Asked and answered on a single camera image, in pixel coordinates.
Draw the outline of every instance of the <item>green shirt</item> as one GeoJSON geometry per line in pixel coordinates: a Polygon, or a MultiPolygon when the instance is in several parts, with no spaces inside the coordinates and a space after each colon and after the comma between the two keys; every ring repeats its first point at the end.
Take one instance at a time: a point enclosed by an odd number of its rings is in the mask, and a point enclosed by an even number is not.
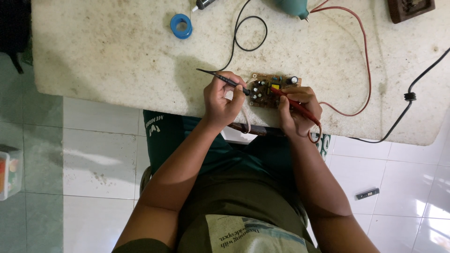
{"type": "MultiPolygon", "coordinates": [[[[179,215],[175,252],[319,253],[306,231],[307,216],[295,192],[267,174],[233,168],[200,176],[179,215]]],[[[173,252],[155,239],[113,251],[173,252]]]]}

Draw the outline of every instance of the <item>power supply board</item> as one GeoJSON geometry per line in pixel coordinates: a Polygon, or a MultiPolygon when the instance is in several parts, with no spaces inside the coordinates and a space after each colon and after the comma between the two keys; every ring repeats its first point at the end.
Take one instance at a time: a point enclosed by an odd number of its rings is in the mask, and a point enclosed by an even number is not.
{"type": "Polygon", "coordinates": [[[270,91],[270,87],[275,89],[286,89],[290,87],[300,87],[302,79],[298,77],[286,77],[280,75],[253,73],[255,81],[251,83],[250,105],[264,108],[278,108],[279,97],[270,91]]]}

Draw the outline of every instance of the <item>small plastic box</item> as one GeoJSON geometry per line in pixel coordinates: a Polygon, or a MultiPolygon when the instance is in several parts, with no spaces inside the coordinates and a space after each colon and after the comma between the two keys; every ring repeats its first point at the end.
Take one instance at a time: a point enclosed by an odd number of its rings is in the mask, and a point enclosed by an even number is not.
{"type": "Polygon", "coordinates": [[[20,191],[22,176],[23,151],[0,144],[0,201],[20,191]]]}

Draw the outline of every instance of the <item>electrolytic capacitor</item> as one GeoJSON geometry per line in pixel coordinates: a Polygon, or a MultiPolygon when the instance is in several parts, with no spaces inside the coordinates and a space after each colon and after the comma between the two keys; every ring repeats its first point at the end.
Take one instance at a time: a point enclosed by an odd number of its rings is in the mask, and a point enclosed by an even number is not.
{"type": "Polygon", "coordinates": [[[290,77],[286,80],[287,84],[296,84],[298,82],[298,77],[290,77]]]}
{"type": "Polygon", "coordinates": [[[213,3],[215,0],[197,0],[197,2],[195,2],[195,7],[192,8],[192,12],[198,10],[198,9],[205,9],[208,5],[210,5],[211,3],[213,3]]]}

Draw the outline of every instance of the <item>hand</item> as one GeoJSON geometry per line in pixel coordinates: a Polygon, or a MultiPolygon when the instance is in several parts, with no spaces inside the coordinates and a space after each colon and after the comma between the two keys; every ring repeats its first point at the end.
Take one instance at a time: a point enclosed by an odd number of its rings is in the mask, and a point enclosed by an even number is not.
{"type": "MultiPolygon", "coordinates": [[[[300,102],[300,105],[310,111],[318,120],[322,114],[322,107],[311,87],[293,87],[281,90],[290,100],[300,102]]],[[[288,138],[308,137],[308,131],[315,126],[314,122],[302,116],[298,111],[289,111],[289,101],[285,96],[280,97],[278,105],[280,128],[288,138]]]]}
{"type": "Polygon", "coordinates": [[[216,74],[224,76],[238,84],[236,88],[233,88],[226,82],[214,77],[211,83],[203,90],[206,107],[203,119],[206,120],[209,127],[222,131],[239,114],[245,100],[242,87],[247,87],[247,84],[240,76],[230,71],[219,71],[216,74]],[[225,98],[229,90],[233,90],[233,100],[225,98]]]}

